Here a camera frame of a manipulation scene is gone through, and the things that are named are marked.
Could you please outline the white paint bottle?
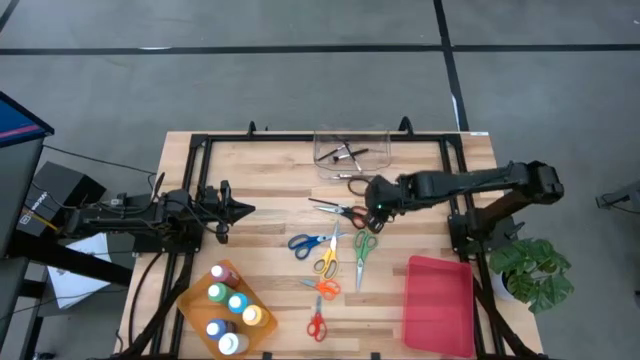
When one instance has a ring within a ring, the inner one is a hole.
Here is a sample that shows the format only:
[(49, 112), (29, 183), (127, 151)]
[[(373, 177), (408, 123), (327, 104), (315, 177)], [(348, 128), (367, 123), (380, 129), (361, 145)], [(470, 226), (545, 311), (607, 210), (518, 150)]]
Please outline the white paint bottle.
[(225, 333), (218, 341), (219, 352), (230, 356), (244, 353), (249, 347), (249, 337), (241, 333)]

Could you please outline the orange handled scissors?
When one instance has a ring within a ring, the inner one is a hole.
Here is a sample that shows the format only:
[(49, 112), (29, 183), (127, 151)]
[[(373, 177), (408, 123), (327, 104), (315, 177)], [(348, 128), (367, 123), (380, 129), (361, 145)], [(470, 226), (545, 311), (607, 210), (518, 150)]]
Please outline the orange handled scissors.
[(314, 281), (314, 280), (305, 279), (305, 280), (301, 280), (301, 283), (305, 286), (308, 286), (317, 290), (321, 294), (321, 296), (327, 301), (334, 300), (335, 297), (341, 293), (340, 285), (333, 280)]

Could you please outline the clear plastic bin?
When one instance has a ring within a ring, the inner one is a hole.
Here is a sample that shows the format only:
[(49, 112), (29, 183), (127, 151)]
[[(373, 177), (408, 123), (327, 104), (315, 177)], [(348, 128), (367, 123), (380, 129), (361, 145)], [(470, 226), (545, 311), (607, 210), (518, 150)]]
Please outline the clear plastic bin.
[[(336, 163), (332, 157), (346, 154), (346, 149), (322, 161), (316, 158), (342, 146), (338, 139), (346, 140), (352, 151), (368, 148), (367, 153), (357, 155), (363, 173), (360, 174), (351, 158), (342, 159)], [(360, 130), (322, 130), (313, 134), (313, 161), (323, 177), (335, 174), (352, 174), (354, 176), (373, 176), (391, 165), (391, 134), (389, 131), (360, 131)]]

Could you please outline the white paper sheet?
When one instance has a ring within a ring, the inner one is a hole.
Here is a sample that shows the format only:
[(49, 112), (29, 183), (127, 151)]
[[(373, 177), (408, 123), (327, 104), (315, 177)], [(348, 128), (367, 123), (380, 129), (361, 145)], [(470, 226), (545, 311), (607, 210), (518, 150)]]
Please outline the white paper sheet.
[[(105, 233), (78, 240), (67, 245), (67, 248), (111, 263), (107, 235)], [(60, 309), (68, 309), (91, 294), (110, 285), (110, 282), (104, 280), (78, 275), (52, 266), (48, 266), (47, 271)]]

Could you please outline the black and red scissors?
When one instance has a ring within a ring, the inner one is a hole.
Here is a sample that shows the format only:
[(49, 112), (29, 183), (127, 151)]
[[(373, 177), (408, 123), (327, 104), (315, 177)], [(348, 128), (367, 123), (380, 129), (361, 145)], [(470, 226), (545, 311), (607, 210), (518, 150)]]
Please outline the black and red scissors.
[(357, 229), (364, 229), (367, 226), (366, 215), (367, 209), (361, 206), (343, 206), (343, 205), (320, 205), (316, 209), (341, 215), (350, 220), (352, 225)]

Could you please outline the green paint bottle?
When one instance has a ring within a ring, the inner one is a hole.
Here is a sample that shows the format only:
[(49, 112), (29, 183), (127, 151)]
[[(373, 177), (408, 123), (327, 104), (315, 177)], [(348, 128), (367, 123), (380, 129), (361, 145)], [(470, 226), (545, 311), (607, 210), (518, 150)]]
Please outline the green paint bottle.
[(228, 305), (229, 299), (235, 293), (236, 291), (233, 288), (224, 283), (214, 283), (207, 290), (208, 298), (211, 301), (223, 304), (224, 306)]

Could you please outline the yellow paint bottle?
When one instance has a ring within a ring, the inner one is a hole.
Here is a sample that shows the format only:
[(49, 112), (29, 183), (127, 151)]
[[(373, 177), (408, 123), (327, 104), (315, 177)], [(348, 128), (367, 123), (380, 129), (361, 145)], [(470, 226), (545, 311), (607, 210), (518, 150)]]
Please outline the yellow paint bottle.
[(243, 322), (252, 327), (264, 327), (270, 320), (270, 313), (266, 308), (259, 305), (248, 305), (242, 312)]

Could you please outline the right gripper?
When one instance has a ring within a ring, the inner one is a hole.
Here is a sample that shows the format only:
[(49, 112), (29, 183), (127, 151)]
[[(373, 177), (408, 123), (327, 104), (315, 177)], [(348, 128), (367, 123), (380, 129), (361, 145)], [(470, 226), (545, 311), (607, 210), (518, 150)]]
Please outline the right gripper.
[(393, 223), (395, 214), (404, 214), (404, 203), (407, 190), (401, 184), (389, 182), (386, 178), (376, 175), (367, 185), (368, 229), (380, 233), (385, 222)]

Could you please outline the monitor with blue screen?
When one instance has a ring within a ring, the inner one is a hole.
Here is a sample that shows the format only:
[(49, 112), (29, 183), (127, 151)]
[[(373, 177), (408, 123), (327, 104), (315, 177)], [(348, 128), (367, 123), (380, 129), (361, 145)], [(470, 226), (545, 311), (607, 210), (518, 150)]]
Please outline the monitor with blue screen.
[(8, 253), (43, 140), (54, 133), (50, 125), (0, 91), (0, 258)]

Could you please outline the pink plastic tray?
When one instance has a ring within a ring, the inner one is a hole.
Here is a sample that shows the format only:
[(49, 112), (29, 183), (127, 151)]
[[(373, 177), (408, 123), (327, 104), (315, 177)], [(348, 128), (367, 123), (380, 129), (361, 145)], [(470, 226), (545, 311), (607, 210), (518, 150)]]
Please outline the pink plastic tray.
[(473, 276), (468, 263), (409, 258), (402, 339), (415, 350), (460, 358), (475, 354)]

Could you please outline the black box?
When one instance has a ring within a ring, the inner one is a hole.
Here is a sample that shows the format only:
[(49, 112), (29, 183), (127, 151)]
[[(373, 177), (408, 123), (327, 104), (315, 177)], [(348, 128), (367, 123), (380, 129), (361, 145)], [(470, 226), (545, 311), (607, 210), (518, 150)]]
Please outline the black box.
[(91, 177), (46, 162), (32, 179), (16, 229), (33, 236), (58, 233), (70, 207), (95, 203), (105, 192)]

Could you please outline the red handled scissors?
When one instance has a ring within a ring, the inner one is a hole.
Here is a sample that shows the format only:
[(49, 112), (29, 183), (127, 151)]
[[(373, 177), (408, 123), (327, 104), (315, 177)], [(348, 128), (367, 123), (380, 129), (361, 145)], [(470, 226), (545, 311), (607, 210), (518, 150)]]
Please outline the red handled scissors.
[(307, 334), (317, 342), (322, 342), (327, 335), (327, 326), (321, 313), (322, 300), (323, 297), (318, 295), (315, 313), (311, 317), (306, 329)]

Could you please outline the teal paint bottle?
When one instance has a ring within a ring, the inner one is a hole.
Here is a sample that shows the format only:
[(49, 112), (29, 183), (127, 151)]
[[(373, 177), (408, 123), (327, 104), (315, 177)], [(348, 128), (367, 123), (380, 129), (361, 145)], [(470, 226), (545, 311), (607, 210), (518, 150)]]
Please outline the teal paint bottle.
[(241, 292), (236, 292), (228, 299), (228, 308), (234, 314), (242, 314), (251, 304), (251, 300)]

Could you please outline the pink paint bottle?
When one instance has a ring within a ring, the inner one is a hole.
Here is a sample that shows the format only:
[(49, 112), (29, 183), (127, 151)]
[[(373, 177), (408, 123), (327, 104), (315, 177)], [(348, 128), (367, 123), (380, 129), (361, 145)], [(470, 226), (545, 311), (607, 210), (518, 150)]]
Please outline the pink paint bottle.
[(235, 289), (240, 283), (240, 277), (228, 265), (216, 264), (211, 268), (210, 273), (215, 282), (223, 283), (227, 287)]

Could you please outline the black aluminium table frame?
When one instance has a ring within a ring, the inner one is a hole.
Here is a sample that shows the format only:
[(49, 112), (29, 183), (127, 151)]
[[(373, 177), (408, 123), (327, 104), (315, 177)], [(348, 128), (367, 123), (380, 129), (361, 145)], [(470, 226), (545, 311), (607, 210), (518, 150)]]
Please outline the black aluminium table frame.
[[(401, 340), (406, 265), (413, 255), (454, 260), (447, 218), (450, 204), (398, 217), (387, 225), (379, 247), (367, 258), (361, 290), (356, 291), (354, 227), (339, 215), (315, 208), (309, 197), (351, 204), (354, 197), (343, 182), (321, 177), (313, 161), (309, 131), (181, 132), (167, 134), (159, 163), (163, 189), (195, 191), (200, 183), (217, 186), (228, 180), (233, 197), (255, 211), (233, 225), (229, 242), (220, 244), (205, 233), (192, 257), (140, 255), (116, 346), (126, 350), (141, 334), (181, 271), (191, 282), (201, 278), (208, 263), (230, 261), (241, 276), (258, 277), (257, 295), (273, 312), (276, 331), (266, 348), (276, 359), (419, 359), (422, 352)], [(313, 274), (310, 260), (299, 261), (287, 248), (299, 233), (324, 234), (340, 224), (336, 299), (323, 301), (327, 326), (322, 342), (307, 334), (318, 293), (301, 280)]]

